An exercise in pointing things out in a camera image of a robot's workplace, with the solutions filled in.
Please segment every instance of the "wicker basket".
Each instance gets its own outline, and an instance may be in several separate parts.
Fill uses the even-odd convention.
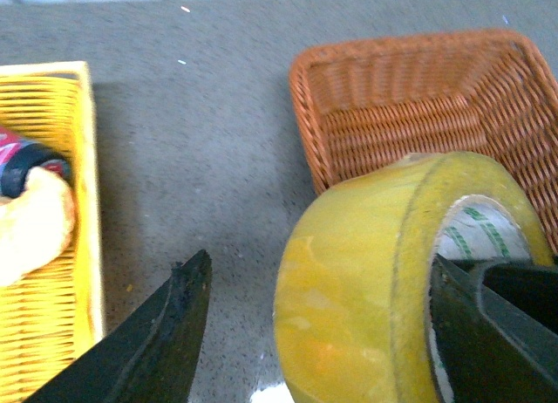
[[[316,191],[411,152],[494,157],[534,204],[558,253],[558,86],[513,31],[313,47],[290,90]]]
[[[0,125],[68,158],[78,212],[74,239],[62,256],[0,288],[0,402],[7,403],[23,401],[103,336],[95,127],[86,63],[0,67]]]

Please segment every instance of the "gray countertop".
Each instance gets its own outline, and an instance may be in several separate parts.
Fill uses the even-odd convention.
[[[507,26],[556,71],[557,19],[558,0],[9,6],[0,8],[0,64],[89,62],[108,327],[172,262],[207,249],[213,296],[190,400],[248,402],[281,381],[276,272],[314,198],[289,98],[293,57],[346,39]]]

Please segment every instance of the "bottle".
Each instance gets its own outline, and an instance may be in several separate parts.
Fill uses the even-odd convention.
[[[70,178],[70,165],[62,154],[0,126],[0,196],[20,196],[25,190],[27,174],[37,166],[55,172],[67,181]]]

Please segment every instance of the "clear tape roll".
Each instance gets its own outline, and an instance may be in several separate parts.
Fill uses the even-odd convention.
[[[439,401],[447,382],[432,376],[428,347],[435,253],[552,264],[527,197],[479,154],[411,155],[314,201],[276,287],[276,345],[297,403]]]

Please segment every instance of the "black object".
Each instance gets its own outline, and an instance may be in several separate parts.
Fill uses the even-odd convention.
[[[432,327],[455,403],[558,401],[557,298],[556,268],[436,256]]]
[[[208,314],[211,260],[201,250],[113,333],[26,403],[186,403]]]
[[[0,172],[0,194],[17,198],[25,190],[27,174],[33,167],[46,167],[64,177],[70,177],[70,167],[62,154],[48,147],[31,143],[18,150]]]

